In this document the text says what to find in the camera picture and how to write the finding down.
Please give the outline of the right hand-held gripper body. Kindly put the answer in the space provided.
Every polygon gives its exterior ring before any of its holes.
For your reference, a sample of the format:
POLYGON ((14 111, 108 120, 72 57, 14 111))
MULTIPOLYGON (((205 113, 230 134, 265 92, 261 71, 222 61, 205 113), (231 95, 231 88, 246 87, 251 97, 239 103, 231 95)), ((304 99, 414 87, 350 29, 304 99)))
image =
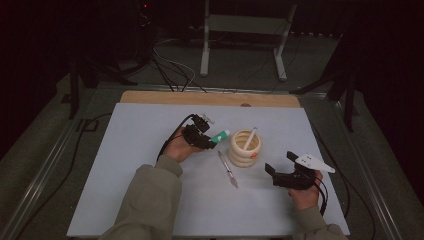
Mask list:
POLYGON ((296 190, 307 190, 315 183, 315 171, 324 171, 334 173, 335 169, 322 160, 312 156, 311 154, 304 154, 298 156, 294 163, 294 171, 292 173, 277 172, 272 177, 273 185, 285 187, 296 190))

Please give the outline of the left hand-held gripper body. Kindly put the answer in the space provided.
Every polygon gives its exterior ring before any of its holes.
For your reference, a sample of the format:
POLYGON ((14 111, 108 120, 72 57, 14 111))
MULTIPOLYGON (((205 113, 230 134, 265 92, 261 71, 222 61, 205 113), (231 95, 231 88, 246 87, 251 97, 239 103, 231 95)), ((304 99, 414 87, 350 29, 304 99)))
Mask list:
POLYGON ((199 133, 205 133, 210 128, 208 121, 197 114, 190 114, 188 118, 192 121, 192 124, 184 127, 182 135, 188 144, 201 148, 200 141, 204 139, 199 133))

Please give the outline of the green and white glue stick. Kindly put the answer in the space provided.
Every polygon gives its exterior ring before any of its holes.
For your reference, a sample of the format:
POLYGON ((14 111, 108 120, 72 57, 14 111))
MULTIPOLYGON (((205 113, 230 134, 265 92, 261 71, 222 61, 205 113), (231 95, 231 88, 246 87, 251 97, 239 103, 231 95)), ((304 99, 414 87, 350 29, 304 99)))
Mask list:
POLYGON ((230 135, 230 131, 224 130, 224 131, 221 131, 220 133, 216 134, 215 136, 213 136, 211 138, 211 141, 213 143, 219 143, 219 142, 225 140, 229 135, 230 135))

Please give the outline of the clear pen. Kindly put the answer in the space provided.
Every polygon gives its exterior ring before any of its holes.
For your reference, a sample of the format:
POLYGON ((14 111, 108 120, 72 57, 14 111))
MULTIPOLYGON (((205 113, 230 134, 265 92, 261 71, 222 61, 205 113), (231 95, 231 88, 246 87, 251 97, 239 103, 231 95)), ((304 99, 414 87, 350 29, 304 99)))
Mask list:
POLYGON ((224 166, 224 168, 225 168, 225 170, 226 170, 226 172, 227 172, 227 176, 228 176, 228 178, 230 179, 231 184, 232 184, 235 188, 239 188, 239 186, 238 186, 238 182, 237 182, 237 180, 236 180, 236 178, 235 178, 235 176, 234 176, 234 174, 233 174, 232 170, 230 169, 230 167, 229 167, 229 165, 228 165, 228 163, 227 163, 227 161, 226 161, 226 159, 225 159, 225 157, 224 157, 224 154, 223 154, 221 151, 218 151, 218 156, 219 156, 220 161, 221 161, 221 163, 223 164, 223 166, 224 166))

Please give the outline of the cream ribbed pen holder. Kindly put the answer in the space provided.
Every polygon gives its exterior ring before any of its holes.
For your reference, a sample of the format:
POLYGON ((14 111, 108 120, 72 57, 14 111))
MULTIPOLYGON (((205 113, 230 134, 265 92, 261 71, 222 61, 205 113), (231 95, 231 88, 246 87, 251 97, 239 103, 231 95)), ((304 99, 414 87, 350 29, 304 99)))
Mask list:
POLYGON ((230 161, 237 167, 248 168, 255 164, 262 149, 260 136, 256 134, 249 145, 247 151, 243 151, 243 146, 250 135, 251 130, 243 129, 237 131, 230 140, 228 156, 230 161))

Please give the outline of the white pen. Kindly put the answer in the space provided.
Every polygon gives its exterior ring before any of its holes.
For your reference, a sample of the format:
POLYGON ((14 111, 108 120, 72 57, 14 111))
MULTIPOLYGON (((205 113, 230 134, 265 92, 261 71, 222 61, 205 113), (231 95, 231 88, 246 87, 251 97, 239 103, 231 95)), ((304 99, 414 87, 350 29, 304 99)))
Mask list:
POLYGON ((252 140, 253 140, 253 138, 254 138, 254 136, 256 134, 256 131, 257 131, 257 127, 254 127, 251 130, 250 135, 248 136, 248 138, 247 138, 247 140, 245 142, 245 145, 243 146, 243 151, 247 151, 247 149, 249 148, 249 145, 252 142, 252 140))

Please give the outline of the person's right hand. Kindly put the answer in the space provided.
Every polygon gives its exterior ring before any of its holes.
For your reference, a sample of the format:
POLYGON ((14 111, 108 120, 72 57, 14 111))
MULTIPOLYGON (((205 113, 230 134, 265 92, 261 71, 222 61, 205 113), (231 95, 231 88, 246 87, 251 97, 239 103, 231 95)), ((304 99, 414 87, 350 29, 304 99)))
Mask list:
POLYGON ((298 211, 313 208, 318 205, 320 196, 320 184, 322 174, 320 171, 315 171, 315 184, 307 190, 289 189, 288 194, 291 197, 294 207, 298 211))

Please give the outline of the person's left hand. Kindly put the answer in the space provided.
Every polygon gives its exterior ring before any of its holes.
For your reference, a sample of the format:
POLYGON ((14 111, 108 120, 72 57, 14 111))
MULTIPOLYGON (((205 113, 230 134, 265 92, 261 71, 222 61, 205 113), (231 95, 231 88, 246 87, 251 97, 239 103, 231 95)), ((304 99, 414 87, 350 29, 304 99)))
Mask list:
POLYGON ((178 163, 186 160, 190 155, 201 152, 202 149, 192 146, 186 142, 182 136, 183 127, 181 127, 173 136, 166 146, 163 154, 171 157, 178 163))

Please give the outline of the pale grey table mat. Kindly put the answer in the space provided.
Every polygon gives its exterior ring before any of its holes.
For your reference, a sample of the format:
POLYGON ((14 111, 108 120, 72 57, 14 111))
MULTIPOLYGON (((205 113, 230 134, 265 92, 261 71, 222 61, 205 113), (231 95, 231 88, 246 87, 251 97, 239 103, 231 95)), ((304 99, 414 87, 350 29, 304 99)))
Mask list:
POLYGON ((273 185, 264 166, 268 163, 279 172, 290 173, 294 165, 286 157, 288 151, 320 155, 304 109, 119 103, 68 236, 97 237, 109 229, 135 171, 143 164, 155 163, 164 141, 190 114, 204 114, 212 120, 211 136, 223 130, 236 133, 257 127, 262 149, 256 163, 248 168, 227 162, 239 188, 231 184, 218 156, 218 151, 227 153, 228 140, 184 161, 174 236, 281 237, 299 232, 291 198, 285 189, 273 185))

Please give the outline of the black tripod stand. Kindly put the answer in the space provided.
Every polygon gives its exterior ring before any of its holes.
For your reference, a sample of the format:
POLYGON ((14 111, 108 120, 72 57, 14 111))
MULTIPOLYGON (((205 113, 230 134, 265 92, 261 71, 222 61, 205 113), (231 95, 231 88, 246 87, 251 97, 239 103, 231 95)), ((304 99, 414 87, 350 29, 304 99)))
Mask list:
POLYGON ((347 129, 352 132, 353 102, 356 83, 356 70, 360 57, 361 43, 357 37, 344 33, 339 39, 329 62, 321 77, 296 90, 290 90, 290 94, 303 95, 319 86, 332 82, 332 86, 326 93, 328 101, 339 101, 345 96, 343 122, 347 129))
POLYGON ((71 106, 70 115, 69 118, 73 119, 80 106, 80 94, 79 94, 79 79, 83 78, 83 75, 90 75, 91 76, 91 82, 94 81, 94 75, 96 73, 100 73, 103 75, 106 75, 110 79, 122 84, 122 85, 128 85, 133 86, 135 85, 135 82, 132 82, 126 78, 127 75, 136 73, 137 71, 141 70, 141 65, 136 65, 135 67, 131 67, 124 70, 114 71, 110 69, 109 67, 102 65, 90 58, 85 59, 71 59, 70 60, 70 93, 66 94, 62 102, 63 103, 69 103, 71 106))

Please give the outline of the white metal stand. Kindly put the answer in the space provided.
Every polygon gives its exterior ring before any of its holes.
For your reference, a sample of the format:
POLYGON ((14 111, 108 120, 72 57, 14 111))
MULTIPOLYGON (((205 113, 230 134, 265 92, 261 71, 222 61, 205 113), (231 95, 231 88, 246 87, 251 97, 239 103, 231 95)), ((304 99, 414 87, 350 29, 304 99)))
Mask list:
POLYGON ((204 35, 203 50, 200 65, 200 75, 205 77, 209 70, 210 41, 209 34, 213 32, 249 33, 280 36, 280 44, 273 49, 273 57, 277 69, 278 79, 282 82, 287 80, 287 74, 283 63, 283 50, 291 29, 293 18, 297 9, 292 4, 287 15, 283 18, 253 17, 213 14, 210 12, 210 0, 205 0, 204 7, 204 35))

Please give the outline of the dark equipment with red light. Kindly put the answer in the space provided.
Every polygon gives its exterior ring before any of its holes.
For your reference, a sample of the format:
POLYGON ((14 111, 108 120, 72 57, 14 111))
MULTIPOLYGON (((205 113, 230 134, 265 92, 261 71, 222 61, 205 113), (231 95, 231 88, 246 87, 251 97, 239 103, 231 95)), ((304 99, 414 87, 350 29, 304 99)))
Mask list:
POLYGON ((145 65, 150 59, 155 38, 150 0, 131 0, 131 4, 136 40, 135 60, 145 65))

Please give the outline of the metal floor rail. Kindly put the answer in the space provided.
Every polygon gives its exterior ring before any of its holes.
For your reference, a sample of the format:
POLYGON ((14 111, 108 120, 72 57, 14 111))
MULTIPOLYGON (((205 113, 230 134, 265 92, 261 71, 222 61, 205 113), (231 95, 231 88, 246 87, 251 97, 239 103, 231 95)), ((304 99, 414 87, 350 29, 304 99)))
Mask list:
POLYGON ((342 105, 339 102, 331 101, 330 106, 348 142, 349 148, 353 151, 353 156, 356 164, 358 165, 362 182, 364 183, 364 186, 372 202, 374 211, 378 216, 379 222, 382 225, 387 239, 403 240, 401 233, 397 227, 397 224, 395 223, 395 220, 393 219, 393 216, 386 204, 386 201, 383 198, 383 195, 381 194, 378 185, 372 175, 372 172, 366 164, 365 157, 359 149, 359 145, 354 142, 352 133, 345 126, 343 119, 344 111, 342 105))
POLYGON ((18 233, 23 229, 25 223, 33 211, 33 208, 48 182, 55 166, 57 165, 72 133, 75 131, 78 121, 86 110, 90 101, 82 101, 77 107, 73 118, 64 127, 58 140, 53 145, 49 155, 29 183, 23 197, 18 202, 13 214, 0 232, 0 240, 16 240, 18 233))
MULTIPOLYGON (((151 84, 137 84, 137 85, 119 85, 119 84, 107 84, 100 83, 97 89, 111 89, 120 91, 153 91, 153 92, 165 92, 165 93, 178 93, 176 89, 172 90, 167 85, 151 85, 151 84)), ((290 93, 288 90, 252 90, 252 89, 231 89, 231 88, 213 88, 213 87, 188 87, 183 93, 225 93, 225 94, 263 94, 263 95, 294 95, 299 98, 308 99, 326 99, 326 93, 319 92, 307 92, 302 95, 296 95, 290 93)))

